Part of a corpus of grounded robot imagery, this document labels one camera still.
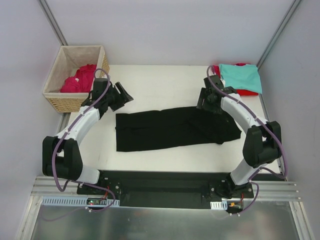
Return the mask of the red t-shirt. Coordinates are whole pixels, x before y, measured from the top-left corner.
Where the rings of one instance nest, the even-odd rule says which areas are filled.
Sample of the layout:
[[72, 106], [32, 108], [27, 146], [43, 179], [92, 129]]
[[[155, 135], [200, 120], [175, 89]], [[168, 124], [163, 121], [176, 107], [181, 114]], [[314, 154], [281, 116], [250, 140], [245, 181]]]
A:
[[[239, 66], [239, 67], [243, 67], [245, 65], [247, 65], [247, 64], [246, 63], [236, 63], [235, 64], [235, 66]], [[220, 73], [220, 67], [218, 65], [213, 65], [212, 70], [214, 71], [214, 73], [216, 75], [219, 76], [219, 78], [222, 78], [221, 73]], [[237, 89], [236, 91], [240, 96], [247, 96], [248, 97], [248, 96], [258, 96], [259, 95], [257, 92], [253, 92], [253, 91], [246, 90], [246, 89]]]

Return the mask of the black daisy print t-shirt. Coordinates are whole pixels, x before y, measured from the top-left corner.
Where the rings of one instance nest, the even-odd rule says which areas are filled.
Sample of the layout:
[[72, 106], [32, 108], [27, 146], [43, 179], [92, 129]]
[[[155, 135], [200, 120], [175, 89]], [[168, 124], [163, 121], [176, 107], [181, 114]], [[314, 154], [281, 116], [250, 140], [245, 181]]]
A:
[[241, 130], [226, 112], [194, 106], [116, 114], [116, 150], [140, 152], [238, 140]]

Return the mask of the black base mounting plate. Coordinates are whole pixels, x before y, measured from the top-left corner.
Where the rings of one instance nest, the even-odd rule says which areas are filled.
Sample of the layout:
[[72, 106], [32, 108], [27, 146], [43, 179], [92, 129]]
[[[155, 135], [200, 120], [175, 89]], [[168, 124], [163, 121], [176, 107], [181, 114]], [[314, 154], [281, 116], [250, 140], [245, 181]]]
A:
[[122, 207], [209, 209], [219, 192], [234, 199], [253, 199], [250, 183], [233, 186], [227, 173], [102, 170], [98, 188], [78, 187], [78, 195], [102, 196], [108, 188]]

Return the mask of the right aluminium frame post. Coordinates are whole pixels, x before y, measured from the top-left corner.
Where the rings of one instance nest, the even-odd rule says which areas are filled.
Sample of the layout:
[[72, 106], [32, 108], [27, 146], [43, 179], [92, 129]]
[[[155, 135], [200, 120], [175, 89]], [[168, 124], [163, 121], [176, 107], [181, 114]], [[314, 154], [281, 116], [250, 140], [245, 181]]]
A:
[[269, 40], [266, 48], [264, 49], [261, 57], [259, 58], [259, 60], [257, 62], [256, 66], [257, 66], [258, 70], [263, 66], [264, 62], [267, 60], [272, 49], [276, 45], [277, 41], [281, 37], [282, 33], [286, 29], [287, 25], [289, 24], [289, 22], [293, 18], [294, 14], [296, 13], [297, 9], [299, 8], [299, 6], [301, 5], [302, 2], [303, 2], [303, 0], [293, 0], [292, 3], [289, 5], [289, 8], [285, 12], [282, 20], [280, 21], [278, 27], [276, 28], [275, 32], [273, 33], [271, 39]]

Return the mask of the left aluminium frame post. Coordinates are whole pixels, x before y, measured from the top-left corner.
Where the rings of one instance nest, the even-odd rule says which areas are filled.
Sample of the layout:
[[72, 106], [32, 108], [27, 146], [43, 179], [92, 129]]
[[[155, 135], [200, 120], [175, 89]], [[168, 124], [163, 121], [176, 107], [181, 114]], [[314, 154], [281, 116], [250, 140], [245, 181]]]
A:
[[43, 11], [49, 25], [51, 26], [58, 42], [61, 46], [68, 46], [68, 42], [59, 26], [58, 21], [56, 20], [48, 2], [46, 0], [37, 0], [41, 10]]

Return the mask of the pink t-shirt in basket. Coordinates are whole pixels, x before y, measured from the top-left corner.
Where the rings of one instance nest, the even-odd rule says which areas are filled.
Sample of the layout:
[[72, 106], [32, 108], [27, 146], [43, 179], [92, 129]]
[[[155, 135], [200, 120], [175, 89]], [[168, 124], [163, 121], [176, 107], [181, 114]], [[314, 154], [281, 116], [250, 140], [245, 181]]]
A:
[[60, 89], [61, 93], [89, 93], [94, 81], [96, 64], [81, 66], [74, 76], [68, 77]]

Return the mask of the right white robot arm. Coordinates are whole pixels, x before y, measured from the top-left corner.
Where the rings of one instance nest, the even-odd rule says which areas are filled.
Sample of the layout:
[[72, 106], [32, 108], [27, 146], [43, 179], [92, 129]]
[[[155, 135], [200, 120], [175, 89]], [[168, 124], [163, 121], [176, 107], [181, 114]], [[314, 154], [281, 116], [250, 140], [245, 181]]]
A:
[[201, 88], [197, 109], [227, 113], [245, 133], [242, 161], [215, 188], [218, 196], [231, 199], [242, 193], [259, 170], [282, 156], [281, 126], [277, 121], [258, 118], [233, 87], [224, 86], [218, 75], [203, 81], [205, 86]]

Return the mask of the teal t-shirt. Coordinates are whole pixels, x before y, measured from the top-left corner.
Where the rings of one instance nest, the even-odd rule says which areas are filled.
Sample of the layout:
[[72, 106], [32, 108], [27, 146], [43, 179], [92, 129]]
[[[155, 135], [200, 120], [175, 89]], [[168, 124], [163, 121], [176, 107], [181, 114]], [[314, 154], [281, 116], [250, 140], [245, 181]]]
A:
[[261, 78], [256, 65], [219, 64], [220, 77], [226, 87], [233, 87], [240, 96], [262, 94]]

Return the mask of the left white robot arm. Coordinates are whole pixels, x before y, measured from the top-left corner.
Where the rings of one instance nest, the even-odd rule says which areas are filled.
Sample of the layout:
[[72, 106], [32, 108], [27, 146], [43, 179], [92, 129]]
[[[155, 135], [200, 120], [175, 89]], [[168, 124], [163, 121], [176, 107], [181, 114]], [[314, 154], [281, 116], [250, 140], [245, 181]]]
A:
[[84, 165], [80, 144], [89, 130], [108, 109], [116, 111], [134, 98], [120, 82], [113, 84], [108, 77], [96, 78], [93, 89], [82, 102], [77, 117], [55, 136], [46, 136], [42, 142], [42, 172], [45, 176], [88, 183], [88, 188], [99, 195], [106, 183], [100, 171]]

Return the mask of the aluminium frame post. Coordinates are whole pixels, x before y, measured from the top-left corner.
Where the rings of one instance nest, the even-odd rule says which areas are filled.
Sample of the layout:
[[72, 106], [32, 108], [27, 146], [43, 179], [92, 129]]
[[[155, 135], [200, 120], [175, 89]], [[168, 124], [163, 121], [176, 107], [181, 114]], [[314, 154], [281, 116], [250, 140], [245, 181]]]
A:
[[46, 0], [37, 0], [41, 10], [43, 11], [49, 25], [51, 26], [58, 42], [61, 46], [68, 46], [68, 42], [59, 26], [58, 21], [56, 20], [48, 2]]
[[256, 66], [257, 66], [258, 70], [263, 66], [264, 62], [267, 60], [272, 49], [276, 45], [277, 41], [281, 37], [282, 33], [286, 29], [287, 25], [289, 24], [289, 22], [293, 18], [294, 14], [296, 13], [297, 9], [299, 8], [299, 6], [301, 5], [302, 2], [303, 2], [303, 0], [293, 0], [292, 3], [289, 5], [289, 8], [285, 12], [282, 20], [280, 21], [278, 27], [276, 28], [275, 32], [273, 33], [271, 39], [269, 40], [266, 48], [264, 49], [261, 57], [259, 58], [259, 60], [257, 62]]

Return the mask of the wicker basket with liner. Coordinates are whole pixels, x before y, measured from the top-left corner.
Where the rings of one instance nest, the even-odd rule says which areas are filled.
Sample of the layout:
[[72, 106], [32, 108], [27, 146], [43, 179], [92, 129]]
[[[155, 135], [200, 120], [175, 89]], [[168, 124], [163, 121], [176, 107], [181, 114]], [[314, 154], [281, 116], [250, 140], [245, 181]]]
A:
[[57, 112], [77, 112], [92, 90], [97, 68], [110, 69], [103, 46], [61, 46], [42, 94]]

